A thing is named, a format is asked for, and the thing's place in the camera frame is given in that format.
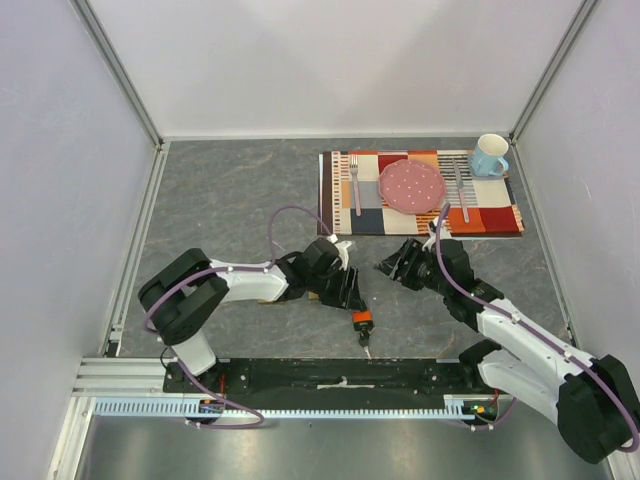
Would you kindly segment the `orange black padlock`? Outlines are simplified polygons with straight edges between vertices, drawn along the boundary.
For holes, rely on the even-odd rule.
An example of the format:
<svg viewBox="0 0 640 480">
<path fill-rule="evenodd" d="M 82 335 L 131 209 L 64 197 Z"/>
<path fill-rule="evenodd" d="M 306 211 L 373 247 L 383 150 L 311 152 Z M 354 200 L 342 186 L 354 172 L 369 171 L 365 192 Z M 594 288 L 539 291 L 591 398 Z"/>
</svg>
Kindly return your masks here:
<svg viewBox="0 0 640 480">
<path fill-rule="evenodd" d="M 368 310 L 353 312 L 352 322 L 355 331 L 371 331 L 374 328 L 373 315 Z"/>
</svg>

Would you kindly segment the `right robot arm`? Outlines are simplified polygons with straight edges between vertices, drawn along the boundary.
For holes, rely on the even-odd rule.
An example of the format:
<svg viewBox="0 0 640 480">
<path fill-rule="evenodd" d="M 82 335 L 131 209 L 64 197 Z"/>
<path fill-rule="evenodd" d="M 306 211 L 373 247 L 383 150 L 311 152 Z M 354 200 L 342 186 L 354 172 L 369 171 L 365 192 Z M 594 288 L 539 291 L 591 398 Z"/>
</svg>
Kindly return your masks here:
<svg viewBox="0 0 640 480">
<path fill-rule="evenodd" d="M 460 356 L 465 391 L 490 387 L 523 402 L 588 463 L 638 450 L 639 399 L 624 364 L 579 350 L 529 319 L 475 275 L 461 242 L 408 239 L 376 268 L 408 289 L 438 293 L 455 320 L 483 335 Z"/>
</svg>

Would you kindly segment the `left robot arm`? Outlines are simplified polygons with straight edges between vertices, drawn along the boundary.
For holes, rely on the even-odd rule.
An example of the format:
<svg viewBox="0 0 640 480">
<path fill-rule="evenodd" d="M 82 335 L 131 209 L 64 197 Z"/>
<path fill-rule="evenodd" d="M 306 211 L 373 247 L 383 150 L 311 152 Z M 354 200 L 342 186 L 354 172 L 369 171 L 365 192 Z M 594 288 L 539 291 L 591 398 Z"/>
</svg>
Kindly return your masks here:
<svg viewBox="0 0 640 480">
<path fill-rule="evenodd" d="M 203 326 L 225 303 L 282 303 L 312 294 L 325 306 L 352 313 L 359 344 L 369 354 L 374 323 L 360 294 L 359 272 L 349 265 L 351 246 L 330 235 L 273 261 L 236 265 L 189 249 L 139 290 L 145 326 L 175 352 L 186 367 L 185 382 L 198 393 L 211 392 L 219 382 L 217 357 Z"/>
</svg>

